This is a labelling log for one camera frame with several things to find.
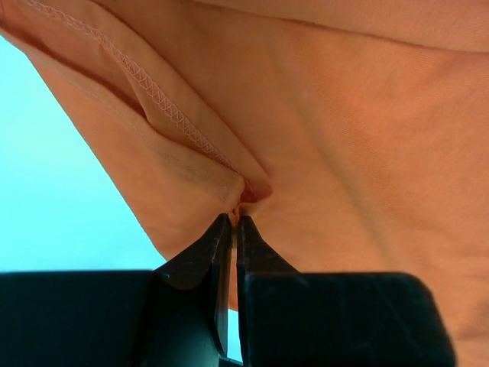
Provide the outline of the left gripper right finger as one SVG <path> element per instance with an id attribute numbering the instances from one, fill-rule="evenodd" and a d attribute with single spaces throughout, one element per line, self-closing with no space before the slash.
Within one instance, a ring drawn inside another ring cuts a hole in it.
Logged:
<path id="1" fill-rule="evenodd" d="M 254 220 L 243 216 L 237 227 L 238 322 L 241 355 L 245 366 L 261 360 L 258 344 L 276 338 L 272 323 L 278 320 L 273 305 L 280 294 L 281 277 L 299 271 L 262 238 Z"/>

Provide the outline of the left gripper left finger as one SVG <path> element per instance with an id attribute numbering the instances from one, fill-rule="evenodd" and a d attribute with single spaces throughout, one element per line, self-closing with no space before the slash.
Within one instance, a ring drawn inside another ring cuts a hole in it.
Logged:
<path id="1" fill-rule="evenodd" d="M 232 225 L 220 214 L 205 233 L 155 272 L 156 311 L 167 358 L 224 358 Z"/>

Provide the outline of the orange t shirt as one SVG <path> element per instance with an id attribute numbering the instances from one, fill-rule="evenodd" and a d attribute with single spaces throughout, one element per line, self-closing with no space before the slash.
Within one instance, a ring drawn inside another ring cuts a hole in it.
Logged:
<path id="1" fill-rule="evenodd" d="M 486 1 L 3 1 L 157 250 L 220 213 L 301 271 L 405 271 L 488 364 Z"/>

